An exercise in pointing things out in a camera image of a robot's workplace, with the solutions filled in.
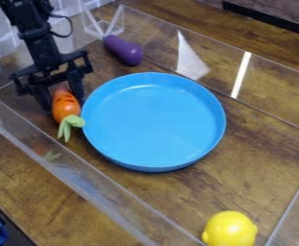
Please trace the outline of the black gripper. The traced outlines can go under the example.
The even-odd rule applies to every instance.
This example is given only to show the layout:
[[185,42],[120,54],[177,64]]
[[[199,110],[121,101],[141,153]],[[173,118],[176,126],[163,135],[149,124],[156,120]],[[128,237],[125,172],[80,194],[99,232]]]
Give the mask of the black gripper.
[[74,97],[80,105],[82,105],[82,77],[86,73],[93,71],[86,54],[88,52],[85,50],[62,54],[61,61],[56,65],[40,69],[32,64],[9,76],[9,79],[14,82],[17,94],[33,94],[46,114],[50,114],[50,95],[48,87],[64,81],[68,82]]

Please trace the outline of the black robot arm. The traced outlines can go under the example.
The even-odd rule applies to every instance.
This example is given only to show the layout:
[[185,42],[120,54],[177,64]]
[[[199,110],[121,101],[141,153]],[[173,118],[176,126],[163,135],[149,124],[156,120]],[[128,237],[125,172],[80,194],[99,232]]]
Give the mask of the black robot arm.
[[18,95],[30,94],[42,110],[50,113],[52,99],[49,87],[66,81],[78,100],[84,102],[82,77],[93,71],[85,50],[61,54],[53,36],[60,35],[50,30],[49,18],[68,16],[53,14],[49,0],[0,0],[0,9],[16,26],[17,37],[24,41],[33,63],[16,71],[9,79],[14,82]]

